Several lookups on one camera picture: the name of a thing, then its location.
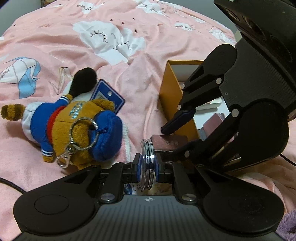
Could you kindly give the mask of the pink card sleeve pack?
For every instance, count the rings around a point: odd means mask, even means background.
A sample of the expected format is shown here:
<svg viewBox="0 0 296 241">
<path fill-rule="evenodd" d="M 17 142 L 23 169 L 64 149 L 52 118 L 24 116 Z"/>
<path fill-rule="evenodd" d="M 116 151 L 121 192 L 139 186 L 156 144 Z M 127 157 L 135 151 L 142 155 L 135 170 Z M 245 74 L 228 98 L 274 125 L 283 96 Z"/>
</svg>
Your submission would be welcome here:
<svg viewBox="0 0 296 241">
<path fill-rule="evenodd" d="M 213 114 L 200 129 L 197 130 L 201 140 L 205 140 L 225 119 L 225 114 Z M 188 142 L 188 138 L 184 135 L 153 135 L 151 137 L 153 150 L 155 152 L 172 152 L 175 149 L 182 147 Z"/>
</svg>

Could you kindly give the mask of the white glasses case box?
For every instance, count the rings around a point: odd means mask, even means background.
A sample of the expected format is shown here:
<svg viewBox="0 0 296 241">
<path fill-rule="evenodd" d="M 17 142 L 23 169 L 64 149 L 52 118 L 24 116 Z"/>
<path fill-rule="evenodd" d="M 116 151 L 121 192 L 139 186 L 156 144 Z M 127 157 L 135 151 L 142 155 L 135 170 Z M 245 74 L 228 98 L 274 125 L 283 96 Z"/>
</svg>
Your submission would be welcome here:
<svg viewBox="0 0 296 241">
<path fill-rule="evenodd" d="M 214 109 L 220 109 L 220 108 L 226 108 L 225 101 L 222 97 L 211 100 L 210 102 L 207 102 L 201 106 L 196 107 L 196 111 L 214 110 Z"/>
</svg>

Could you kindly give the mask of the white cat plush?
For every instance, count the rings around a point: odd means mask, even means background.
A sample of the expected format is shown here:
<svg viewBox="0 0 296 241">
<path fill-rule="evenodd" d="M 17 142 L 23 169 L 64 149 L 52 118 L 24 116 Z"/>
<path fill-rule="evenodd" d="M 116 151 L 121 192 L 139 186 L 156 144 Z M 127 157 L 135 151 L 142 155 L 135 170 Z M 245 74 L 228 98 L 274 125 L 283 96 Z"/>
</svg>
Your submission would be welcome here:
<svg viewBox="0 0 296 241">
<path fill-rule="evenodd" d="M 72 77 L 68 68 L 60 74 L 61 78 Z M 72 80 L 64 88 L 62 95 L 74 94 L 73 101 L 90 101 L 92 94 L 97 85 L 97 74 L 92 68 L 83 68 L 75 73 Z M 122 122 L 122 145 L 119 153 L 120 157 L 115 159 L 119 162 L 130 162 L 130 141 L 128 138 L 128 128 L 124 122 Z"/>
</svg>

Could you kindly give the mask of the round badge stack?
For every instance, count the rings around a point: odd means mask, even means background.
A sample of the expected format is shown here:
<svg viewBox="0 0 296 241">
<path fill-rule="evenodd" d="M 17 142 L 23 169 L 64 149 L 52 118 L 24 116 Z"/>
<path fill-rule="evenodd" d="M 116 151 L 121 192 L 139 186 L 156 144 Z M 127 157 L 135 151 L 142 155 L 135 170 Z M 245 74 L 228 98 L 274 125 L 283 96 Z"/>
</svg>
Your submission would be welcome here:
<svg viewBox="0 0 296 241">
<path fill-rule="evenodd" d="M 159 168 L 156 158 L 156 151 L 152 138 L 143 139 L 140 143 L 142 153 L 136 165 L 137 183 L 126 183 L 124 194 L 127 195 L 169 195 L 172 193 L 171 185 L 158 183 Z"/>
</svg>

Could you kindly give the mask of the orange cardboard box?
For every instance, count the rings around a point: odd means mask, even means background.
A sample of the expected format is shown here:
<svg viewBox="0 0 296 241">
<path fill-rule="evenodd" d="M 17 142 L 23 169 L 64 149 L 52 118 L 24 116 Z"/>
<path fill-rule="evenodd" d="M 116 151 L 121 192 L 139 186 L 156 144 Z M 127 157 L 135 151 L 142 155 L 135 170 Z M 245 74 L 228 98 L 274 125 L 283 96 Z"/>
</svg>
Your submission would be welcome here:
<svg viewBox="0 0 296 241">
<path fill-rule="evenodd" d="M 159 91 L 159 100 L 162 105 L 164 115 L 168 121 L 173 118 L 175 112 L 177 111 L 177 106 L 182 98 L 183 91 L 181 90 L 181 85 L 201 63 L 201 60 L 167 61 Z M 226 106 L 226 108 L 197 111 L 194 118 L 175 131 L 175 134 L 187 136 L 190 141 L 198 139 L 199 136 L 197 130 L 200 129 L 202 125 L 215 113 L 228 115 L 229 110 Z"/>
</svg>

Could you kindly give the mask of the brown bear plush blue cap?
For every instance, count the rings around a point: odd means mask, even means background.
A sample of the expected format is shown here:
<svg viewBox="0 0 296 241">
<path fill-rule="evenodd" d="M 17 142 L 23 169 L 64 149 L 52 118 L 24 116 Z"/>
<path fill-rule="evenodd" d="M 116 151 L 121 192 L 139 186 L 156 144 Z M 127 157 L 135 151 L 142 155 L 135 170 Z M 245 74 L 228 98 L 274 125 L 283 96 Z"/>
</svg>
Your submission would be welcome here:
<svg viewBox="0 0 296 241">
<path fill-rule="evenodd" d="M 79 170 L 108 161 L 121 148 L 123 124 L 115 104 L 106 99 L 73 101 L 70 94 L 56 102 L 9 104 L 1 117 L 21 121 L 23 133 L 41 148 L 45 162 Z"/>
</svg>

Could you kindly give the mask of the pink cloud bedspread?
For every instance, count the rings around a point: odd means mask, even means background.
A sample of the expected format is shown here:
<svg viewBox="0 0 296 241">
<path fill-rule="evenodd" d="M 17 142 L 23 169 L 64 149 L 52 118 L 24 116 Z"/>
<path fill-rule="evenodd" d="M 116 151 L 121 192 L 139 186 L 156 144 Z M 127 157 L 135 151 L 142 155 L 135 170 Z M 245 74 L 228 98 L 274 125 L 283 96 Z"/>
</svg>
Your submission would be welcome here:
<svg viewBox="0 0 296 241">
<path fill-rule="evenodd" d="M 203 60 L 224 43 L 235 44 L 230 29 L 164 1 L 56 1 L 1 36 L 1 105 L 56 101 L 91 67 L 125 99 L 114 161 L 129 162 L 165 123 L 158 92 L 167 61 Z"/>
</svg>

